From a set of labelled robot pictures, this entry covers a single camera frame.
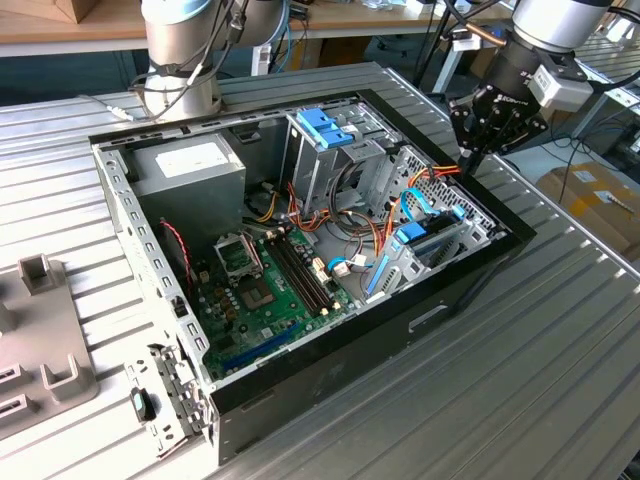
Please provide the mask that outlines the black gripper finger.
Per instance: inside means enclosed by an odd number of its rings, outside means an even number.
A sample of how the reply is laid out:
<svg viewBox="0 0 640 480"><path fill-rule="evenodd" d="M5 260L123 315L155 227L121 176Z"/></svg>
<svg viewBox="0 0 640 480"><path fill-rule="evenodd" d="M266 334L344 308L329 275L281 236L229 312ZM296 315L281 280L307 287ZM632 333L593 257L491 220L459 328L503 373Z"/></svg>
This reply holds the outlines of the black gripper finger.
<svg viewBox="0 0 640 480"><path fill-rule="evenodd" d="M476 173L487 155L510 153L547 129L548 123L540 114L527 117L523 113L509 113L506 116L492 113L475 137L476 161L472 173Z"/></svg>
<svg viewBox="0 0 640 480"><path fill-rule="evenodd" d="M463 173L472 173L476 161L472 101L472 96L447 100L449 119L460 150L458 165Z"/></svg>

